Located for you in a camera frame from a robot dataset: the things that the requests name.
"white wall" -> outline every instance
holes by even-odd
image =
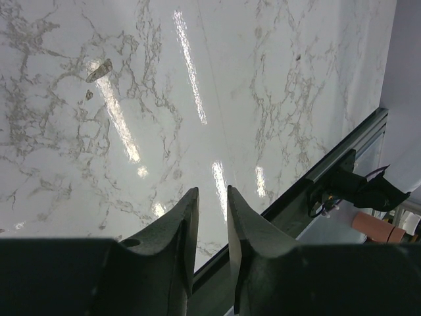
[[[398,0],[383,83],[381,107],[389,109],[382,165],[421,142],[421,1]],[[421,188],[412,193],[421,201]]]

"marble surface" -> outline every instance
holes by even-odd
[[[228,184],[264,211],[378,106],[394,11],[0,0],[0,237],[126,238],[198,186],[200,267]]]

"brown cylinder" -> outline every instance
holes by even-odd
[[[369,214],[358,212],[352,227],[377,242],[401,242],[405,231]]]

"small stone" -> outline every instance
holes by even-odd
[[[92,99],[92,97],[93,97],[93,92],[91,92],[91,90],[88,89],[85,96],[86,101],[89,101],[90,99]]]

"gray marble veining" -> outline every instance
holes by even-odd
[[[394,10],[0,0],[0,236],[125,238],[198,186],[199,267],[227,184],[263,211],[378,106]]]

